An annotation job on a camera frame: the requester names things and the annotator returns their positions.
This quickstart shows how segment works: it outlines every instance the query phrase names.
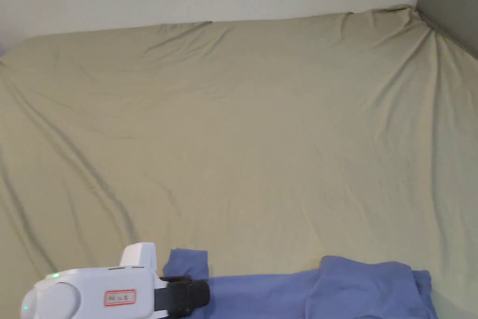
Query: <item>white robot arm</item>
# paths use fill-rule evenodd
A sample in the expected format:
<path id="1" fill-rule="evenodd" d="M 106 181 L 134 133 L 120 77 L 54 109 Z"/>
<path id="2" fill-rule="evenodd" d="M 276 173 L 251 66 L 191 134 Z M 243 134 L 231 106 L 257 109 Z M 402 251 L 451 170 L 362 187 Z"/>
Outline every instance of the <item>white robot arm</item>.
<path id="1" fill-rule="evenodd" d="M 159 278 L 156 246 L 125 248 L 118 267 L 72 269 L 37 282 L 21 304 L 21 319 L 181 318 L 210 300 L 207 282 Z"/>

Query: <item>sheet wrinkle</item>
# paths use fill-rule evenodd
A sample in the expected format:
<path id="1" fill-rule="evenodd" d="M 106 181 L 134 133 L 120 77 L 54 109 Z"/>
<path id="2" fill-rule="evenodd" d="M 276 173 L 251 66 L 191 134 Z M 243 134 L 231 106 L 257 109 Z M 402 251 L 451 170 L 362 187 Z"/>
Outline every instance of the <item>sheet wrinkle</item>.
<path id="1" fill-rule="evenodd" d="M 23 251 L 25 252 L 26 257 L 28 258 L 28 261 L 30 262 L 30 264 L 32 264 L 34 272 L 37 275 L 36 279 L 39 280 L 39 279 L 43 278 L 43 275 L 40 271 L 40 268 L 36 265 L 36 262 L 33 259 L 33 256 L 30 253 L 26 242 L 24 241 L 19 229 L 17 228 L 17 225 L 15 224 L 15 221 L 13 219 L 12 212 L 8 208 L 8 204 L 6 203 L 5 199 L 3 198 L 1 192 L 0 192 L 0 205 L 3 208 L 3 211 L 5 212 L 7 220 L 9 222 L 10 226 L 12 227 L 13 231 L 15 232 L 15 235 L 17 236 L 18 240 L 20 241 L 20 245 L 23 248 Z"/>
<path id="2" fill-rule="evenodd" d="M 116 221 L 116 218 L 113 214 L 113 212 L 110 210 L 110 208 L 107 206 L 107 204 L 105 203 L 104 199 L 102 196 L 100 196 L 99 194 L 97 194 L 94 186 L 90 183 L 89 179 L 84 175 L 83 171 L 82 171 L 82 168 L 77 164 L 75 163 L 71 158 L 69 158 L 65 153 L 64 151 L 61 149 L 60 146 L 58 146 L 58 144 L 55 142 L 55 140 L 52 139 L 51 135 L 43 128 L 43 126 L 40 124 L 39 121 L 37 121 L 37 119 L 34 118 L 34 116 L 29 113 L 29 111 L 27 110 L 27 108 L 30 108 L 26 105 L 25 103 L 25 98 L 23 97 L 23 95 L 20 93 L 20 91 L 18 91 L 16 88 L 15 88 L 15 85 L 10 83 L 9 85 L 13 87 L 13 89 L 9 88 L 9 86 L 7 86 L 6 84 L 6 80 L 4 80 L 4 83 L 5 83 L 5 87 L 7 89 L 7 91 L 11 94 L 12 98 L 14 99 L 14 101 L 17 103 L 17 105 L 19 106 L 19 108 L 22 110 L 22 112 L 25 114 L 25 116 L 32 121 L 32 123 L 39 129 L 39 131 L 43 134 L 44 138 L 48 141 L 49 144 L 51 144 L 52 148 L 54 149 L 54 151 L 63 159 L 65 160 L 68 164 L 70 164 L 70 166 L 77 172 L 77 174 L 80 176 L 80 178 L 83 179 L 83 181 L 86 183 L 86 187 L 88 188 L 91 188 L 92 190 L 92 194 L 95 196 L 95 198 L 98 200 L 98 203 L 100 204 L 100 206 L 103 208 L 103 211 L 105 212 L 106 216 L 110 219 L 113 227 L 115 228 L 115 233 L 118 234 L 118 239 L 119 239 L 119 242 L 121 243 L 122 246 L 126 246 L 126 243 L 123 241 L 123 238 L 119 235 L 121 233 L 121 230 L 120 230 L 120 227 Z M 37 116 L 39 116 L 39 113 L 35 110 L 33 110 L 32 108 L 30 108 L 31 111 L 33 111 Z"/>
<path id="3" fill-rule="evenodd" d="M 88 74 L 85 70 L 84 70 L 84 67 L 82 64 L 77 64 L 81 70 L 81 72 L 88 78 L 90 79 L 92 82 L 98 82 L 98 79 L 95 78 L 94 76 L 92 76 L 91 74 Z"/>
<path id="4" fill-rule="evenodd" d="M 394 92 L 392 94 L 392 98 L 389 102 L 385 102 L 386 109 L 382 112 L 385 118 L 381 116 L 381 123 L 379 125 L 379 136 L 383 136 L 387 132 L 390 131 L 390 127 L 392 125 L 392 119 L 394 117 L 395 111 L 398 107 L 400 100 L 403 98 L 403 88 L 413 79 L 405 79 L 403 81 L 398 81 L 401 79 L 401 76 L 408 66 L 408 64 L 414 61 L 415 56 L 420 53 L 421 49 L 423 48 L 424 44 L 427 42 L 429 37 L 433 34 L 433 31 L 430 29 L 429 31 L 425 32 L 423 36 L 420 38 L 418 43 L 412 48 L 412 51 L 405 56 L 403 61 L 399 64 L 398 68 L 394 71 L 394 74 L 390 79 L 384 81 L 384 84 L 379 91 L 379 94 L 375 97 L 375 105 L 380 107 L 381 103 L 385 101 L 385 97 L 388 94 Z"/>
<path id="5" fill-rule="evenodd" d="M 414 13 L 415 11 L 413 11 L 412 13 L 409 12 L 407 18 L 405 18 L 405 21 L 401 24 L 401 26 L 399 26 L 394 32 L 390 33 L 389 35 L 379 39 L 378 42 L 373 43 L 370 46 L 370 49 L 375 50 L 378 47 L 384 45 L 386 42 L 401 35 L 404 35 L 417 27 L 426 27 L 427 30 L 432 30 L 429 26 L 426 26 L 425 23 L 419 17 L 413 17 Z"/>
<path id="6" fill-rule="evenodd" d="M 214 50 L 216 49 L 216 47 L 219 46 L 219 44 L 223 41 L 223 39 L 227 36 L 227 34 L 231 33 L 233 31 L 233 28 L 225 28 L 222 32 L 221 35 L 219 35 L 219 37 L 214 40 L 214 41 L 211 41 L 209 44 L 208 44 L 208 50 L 203 54 L 204 56 L 209 56 L 211 55 Z"/>
<path id="7" fill-rule="evenodd" d="M 48 100 L 48 101 L 50 101 L 50 102 L 52 102 L 52 103 L 54 103 L 54 104 L 56 104 L 56 105 L 59 105 L 59 106 L 64 107 L 64 108 L 67 108 L 68 110 L 75 111 L 75 112 L 77 111 L 76 108 L 73 108 L 73 107 L 71 107 L 71 106 L 69 106 L 69 105 L 67 105 L 67 104 L 64 104 L 64 103 L 62 103 L 62 102 L 60 102 L 60 101 L 57 101 L 57 100 L 55 100 L 54 98 L 51 98 L 51 97 L 49 97 L 49 96 L 46 96 L 46 95 L 42 94 L 41 92 L 38 92 L 38 91 L 32 90 L 32 89 L 28 89 L 28 91 L 34 93 L 35 95 L 38 95 L 38 96 L 40 96 L 40 97 L 43 97 L 44 99 L 46 99 L 46 100 Z"/>
<path id="8" fill-rule="evenodd" d="M 23 232 L 25 233 L 29 242 L 33 245 L 36 251 L 40 254 L 43 260 L 49 266 L 51 273 L 58 272 L 57 270 L 58 267 L 55 265 L 53 260 L 46 253 L 45 248 L 41 244 L 40 240 L 37 238 L 35 234 L 35 230 L 32 228 L 32 224 L 30 223 L 28 216 L 26 215 L 25 208 L 23 207 L 23 203 L 18 197 L 14 184 L 9 178 L 7 164 L 5 163 L 5 159 L 3 157 L 3 149 L 1 146 L 0 146 L 0 176 L 12 200 L 12 204 L 14 205 L 15 212 L 20 220 L 20 223 L 22 224 Z"/>
<path id="9" fill-rule="evenodd" d="M 343 13 L 338 16 L 338 19 L 335 23 L 335 32 L 337 33 L 337 35 L 335 36 L 336 40 L 332 42 L 332 45 L 337 45 L 339 42 L 343 41 L 345 22 L 352 14 L 353 13 Z"/>
<path id="10" fill-rule="evenodd" d="M 187 29 L 186 31 L 184 31 L 184 32 L 182 32 L 182 33 L 180 33 L 180 34 L 178 34 L 178 35 L 172 36 L 171 38 L 166 39 L 166 40 L 164 40 L 164 41 L 161 41 L 160 43 L 158 43 L 158 44 L 156 44 L 156 45 L 150 46 L 150 47 L 148 47 L 148 48 L 143 52 L 143 55 L 145 55 L 145 54 L 151 52 L 151 51 L 154 50 L 154 49 L 157 49 L 158 47 L 164 46 L 164 45 L 167 44 L 167 43 L 171 43 L 171 42 L 176 41 L 176 40 L 179 40 L 179 39 L 181 39 L 181 38 L 183 38 L 183 37 L 185 37 L 185 36 L 187 36 L 187 35 L 190 35 L 190 34 L 192 34 L 192 33 L 195 33 L 195 32 L 198 31 L 200 28 L 203 28 L 203 27 L 205 27 L 205 26 L 207 26 L 207 25 L 210 25 L 210 24 L 212 24 L 211 21 L 206 21 L 206 22 L 200 23 L 200 24 L 198 24 L 198 25 L 196 25 L 196 26 L 194 26 L 194 27 L 192 27 L 192 28 Z"/>
<path id="11" fill-rule="evenodd" d="M 73 218 L 73 226 L 75 228 L 75 233 L 77 235 L 78 243 L 83 250 L 83 255 L 85 256 L 85 259 L 88 265 L 91 268 L 96 268 L 98 267 L 98 262 L 96 261 L 95 256 L 93 255 L 93 251 L 91 250 L 90 246 L 88 245 L 85 239 L 83 230 L 80 226 L 80 221 L 77 214 L 75 201 L 73 200 L 73 196 L 71 195 L 71 192 L 68 189 L 68 186 L 66 185 L 66 182 L 64 179 L 63 179 L 63 187 L 64 187 L 64 191 L 66 195 L 66 203 L 68 204 L 68 207 L 70 208 L 70 214 L 71 214 L 71 217 Z"/>
<path id="12" fill-rule="evenodd" d="M 113 192 L 112 188 L 108 185 L 108 183 L 103 179 L 96 167 L 88 161 L 86 156 L 84 156 L 84 154 L 79 150 L 76 144 L 59 127 L 50 122 L 43 114 L 37 111 L 37 109 L 35 109 L 32 104 L 30 104 L 28 100 L 23 97 L 23 95 L 18 91 L 18 89 L 15 88 L 15 91 L 17 92 L 17 95 L 22 98 L 25 105 L 28 106 L 35 114 L 37 114 L 37 116 L 40 117 L 63 140 L 66 146 L 70 148 L 70 150 L 76 155 L 77 159 L 83 164 L 84 168 L 88 171 L 91 177 L 95 179 L 106 197 L 108 197 L 110 201 L 114 204 L 114 206 L 117 208 L 126 226 L 125 229 L 129 243 L 133 244 L 139 242 L 139 237 L 130 214 L 124 207 L 123 203 L 116 197 L 116 194 Z"/>
<path id="13" fill-rule="evenodd" d="M 390 92 L 391 88 L 396 85 L 397 80 L 400 79 L 400 75 L 402 75 L 403 71 L 406 68 L 406 65 L 413 61 L 414 57 L 416 56 L 417 53 L 420 52 L 420 49 L 423 47 L 425 44 L 426 40 L 433 34 L 432 29 L 427 29 L 426 32 L 423 33 L 423 35 L 418 39 L 418 41 L 415 43 L 415 45 L 411 48 L 409 52 L 407 52 L 404 56 L 404 58 L 399 62 L 399 65 L 396 70 L 394 70 L 393 75 L 385 79 L 383 81 L 383 84 L 378 87 L 378 90 L 376 90 L 376 95 L 372 96 L 372 103 L 369 104 L 369 106 L 380 106 L 380 104 L 384 101 L 385 97 L 387 94 Z"/>
<path id="14" fill-rule="evenodd" d="M 166 198 L 168 199 L 168 202 L 173 208 L 173 210 L 176 212 L 176 215 L 178 216 L 179 219 L 181 219 L 181 210 L 179 209 L 178 200 L 175 194 L 173 193 L 173 191 L 171 191 L 171 189 L 165 186 L 163 182 L 160 181 L 159 179 L 152 178 L 145 172 L 143 172 L 143 176 L 161 188 L 161 191 L 164 192 L 164 194 L 166 195 Z"/>
<path id="15" fill-rule="evenodd" d="M 375 19 L 375 12 L 368 12 L 365 14 L 365 18 L 367 19 L 368 23 L 369 23 L 369 26 L 376 30 L 377 27 L 376 27 L 376 19 Z"/>
<path id="16" fill-rule="evenodd" d="M 420 158 L 424 161 L 423 171 L 420 173 L 426 174 L 425 178 L 422 178 L 420 183 L 426 184 L 425 189 L 425 198 L 430 201 L 433 215 L 435 218 L 435 226 L 437 228 L 437 232 L 439 233 L 440 240 L 437 241 L 439 250 L 440 250 L 440 265 L 441 270 L 444 272 L 448 269 L 448 264 L 450 263 L 450 250 L 448 245 L 448 238 L 446 233 L 444 232 L 443 228 L 443 218 L 441 217 L 441 212 L 438 208 L 439 204 L 437 202 L 436 197 L 436 142 L 437 142 L 437 133 L 436 133 L 436 122 L 437 122 L 437 103 L 438 103 L 438 96 L 440 92 L 440 54 L 438 51 L 438 42 L 437 42 L 437 35 L 436 32 L 432 33 L 434 35 L 433 41 L 433 52 L 430 53 L 432 57 L 431 63 L 435 64 L 432 68 L 432 74 L 429 81 L 429 86 L 431 87 L 428 91 L 425 92 L 425 101 L 423 102 L 425 106 L 429 103 L 429 107 L 425 108 L 425 116 L 424 116 L 424 123 L 422 124 L 422 129 L 426 128 L 428 124 L 430 128 L 428 128 L 427 135 L 429 137 L 426 139 L 426 144 L 423 144 L 423 152 L 424 156 Z"/>

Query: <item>bed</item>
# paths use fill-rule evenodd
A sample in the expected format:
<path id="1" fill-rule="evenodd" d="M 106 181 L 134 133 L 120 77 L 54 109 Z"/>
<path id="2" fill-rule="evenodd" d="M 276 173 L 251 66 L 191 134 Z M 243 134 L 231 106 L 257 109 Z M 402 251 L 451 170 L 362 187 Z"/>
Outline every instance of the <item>bed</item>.
<path id="1" fill-rule="evenodd" d="M 478 61 L 413 7 L 50 35 L 0 58 L 0 309 L 154 241 L 212 276 L 427 269 L 478 318 Z"/>

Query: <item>blue cloth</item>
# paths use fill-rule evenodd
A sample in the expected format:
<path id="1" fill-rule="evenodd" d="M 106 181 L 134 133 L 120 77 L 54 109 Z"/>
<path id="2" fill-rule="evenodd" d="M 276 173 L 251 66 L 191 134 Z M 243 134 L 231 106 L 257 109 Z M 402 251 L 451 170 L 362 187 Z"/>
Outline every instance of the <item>blue cloth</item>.
<path id="1" fill-rule="evenodd" d="M 207 279 L 207 252 L 173 250 L 163 272 Z M 398 262 L 326 256 L 317 270 L 208 282 L 211 303 L 196 310 L 194 319 L 437 319 L 430 274 Z"/>

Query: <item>fitted sheet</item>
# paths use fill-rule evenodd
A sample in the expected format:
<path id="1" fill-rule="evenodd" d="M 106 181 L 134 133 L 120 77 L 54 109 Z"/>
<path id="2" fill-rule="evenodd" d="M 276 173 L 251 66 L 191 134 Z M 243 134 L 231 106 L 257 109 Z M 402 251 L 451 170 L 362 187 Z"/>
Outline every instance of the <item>fitted sheet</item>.
<path id="1" fill-rule="evenodd" d="M 411 7 L 51 35 L 0 58 L 4 318 L 154 241 L 211 276 L 429 270 L 478 318 L 478 61 Z"/>

